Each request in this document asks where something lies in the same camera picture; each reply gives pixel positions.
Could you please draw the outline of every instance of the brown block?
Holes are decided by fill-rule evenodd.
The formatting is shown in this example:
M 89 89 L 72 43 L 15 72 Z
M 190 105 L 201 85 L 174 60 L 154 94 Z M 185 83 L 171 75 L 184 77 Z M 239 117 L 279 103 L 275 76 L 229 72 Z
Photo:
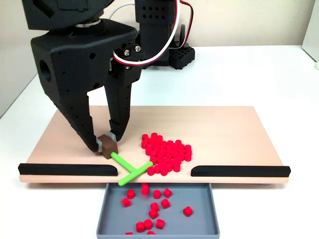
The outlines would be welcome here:
M 107 158 L 110 159 L 111 158 L 111 153 L 116 152 L 119 153 L 118 151 L 118 144 L 115 143 L 110 137 L 108 137 L 107 135 L 101 135 L 100 137 L 98 137 L 99 140 L 101 140 L 102 142 L 102 155 Z

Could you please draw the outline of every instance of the wooden platform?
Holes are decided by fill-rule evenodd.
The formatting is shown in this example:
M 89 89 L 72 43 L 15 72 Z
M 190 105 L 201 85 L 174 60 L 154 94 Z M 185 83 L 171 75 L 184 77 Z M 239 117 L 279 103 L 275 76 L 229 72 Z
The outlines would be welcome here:
M 107 107 L 92 106 L 94 132 L 100 136 L 110 130 Z M 181 183 L 286 183 L 289 178 L 275 177 L 191 177 L 197 165 L 282 166 L 253 107 L 131 107 L 127 130 L 119 142 L 119 154 L 134 167 L 149 161 L 141 149 L 141 136 L 157 132 L 164 140 L 181 139 L 191 144 L 193 159 L 183 162 L 179 173 L 167 176 L 143 174 L 134 182 Z M 20 175 L 31 183 L 118 182 L 128 172 L 112 159 L 92 153 L 57 111 L 43 133 L 28 163 L 111 164 L 119 175 L 45 176 Z

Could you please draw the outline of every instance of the green stick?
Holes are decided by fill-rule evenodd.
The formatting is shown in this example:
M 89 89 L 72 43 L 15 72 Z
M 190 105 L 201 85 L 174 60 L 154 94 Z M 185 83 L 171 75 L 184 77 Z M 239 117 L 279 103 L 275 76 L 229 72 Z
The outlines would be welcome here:
M 130 173 L 128 176 L 122 178 L 119 181 L 119 185 L 120 186 L 124 186 L 125 184 L 131 182 L 133 179 L 137 178 L 138 176 L 140 176 L 141 174 L 145 173 L 145 171 L 149 168 L 153 166 L 153 162 L 147 162 L 146 164 L 144 164 L 142 167 L 136 169 L 135 171 L 133 171 L 132 173 Z
M 136 168 L 133 167 L 132 165 L 130 165 L 127 161 L 125 161 L 124 158 L 122 158 L 121 156 L 119 156 L 116 152 L 111 153 L 111 157 L 117 161 L 123 168 L 125 168 L 126 170 L 128 170 L 130 173 L 133 173 Z

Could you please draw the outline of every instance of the gray bin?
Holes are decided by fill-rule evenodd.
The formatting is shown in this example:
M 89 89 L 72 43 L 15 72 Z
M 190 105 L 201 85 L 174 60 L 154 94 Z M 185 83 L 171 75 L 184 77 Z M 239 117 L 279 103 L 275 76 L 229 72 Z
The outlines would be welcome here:
M 151 183 L 150 195 L 147 198 L 141 196 L 141 184 L 131 183 L 124 187 L 109 183 L 106 187 L 104 201 L 101 209 L 97 228 L 98 239 L 121 239 L 133 238 L 157 238 L 157 239 L 197 239 L 219 238 L 219 227 L 214 206 L 214 200 L 209 183 Z M 170 189 L 173 195 L 168 198 L 170 207 L 163 209 L 160 202 L 166 198 L 163 194 L 160 199 L 154 199 L 153 191 L 165 188 Z M 129 189 L 135 190 L 135 198 L 132 205 L 124 208 L 121 200 L 127 196 Z M 148 215 L 150 205 L 153 202 L 159 204 L 159 216 L 152 220 Z M 193 208 L 193 214 L 186 217 L 183 209 L 187 206 Z M 151 219 L 153 228 L 151 231 L 156 235 L 147 235 L 148 231 L 138 233 L 136 223 Z M 164 228 L 155 227 L 157 219 L 165 221 Z

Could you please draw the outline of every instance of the pile of red pellets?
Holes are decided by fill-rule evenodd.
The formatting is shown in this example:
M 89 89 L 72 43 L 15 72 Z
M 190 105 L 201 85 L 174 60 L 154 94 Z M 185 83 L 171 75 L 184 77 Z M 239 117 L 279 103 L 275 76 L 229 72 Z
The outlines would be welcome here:
M 184 145 L 181 140 L 164 141 L 163 136 L 152 133 L 142 135 L 141 146 L 145 149 L 153 167 L 148 168 L 148 175 L 161 174 L 166 176 L 169 172 L 179 172 L 183 161 L 190 162 L 192 151 L 190 145 Z
M 150 194 L 150 187 L 148 186 L 147 183 L 142 184 L 142 196 L 148 196 Z M 163 193 L 160 190 L 154 190 L 153 191 L 153 197 L 154 199 L 160 199 L 161 195 L 164 195 L 166 198 L 162 199 L 160 204 L 161 207 L 165 210 L 171 206 L 169 202 L 169 198 L 172 196 L 173 192 L 166 188 Z M 135 191 L 134 190 L 128 190 L 127 191 L 127 198 L 124 198 L 122 200 L 122 205 L 123 207 L 129 207 L 132 205 L 131 200 L 134 199 L 135 197 Z M 137 222 L 136 223 L 136 231 L 138 233 L 143 233 L 145 231 L 148 231 L 148 235 L 156 235 L 155 232 L 151 231 L 153 226 L 155 225 L 156 228 L 158 229 L 164 229 L 165 227 L 165 221 L 162 219 L 158 219 L 158 217 L 161 214 L 161 209 L 160 206 L 157 202 L 153 202 L 150 204 L 150 209 L 149 209 L 149 216 L 151 219 L 146 219 L 144 222 Z M 193 209 L 191 207 L 186 207 L 183 209 L 183 213 L 185 216 L 189 217 L 190 215 L 193 214 Z M 133 232 L 127 232 L 125 233 L 126 235 L 133 235 Z

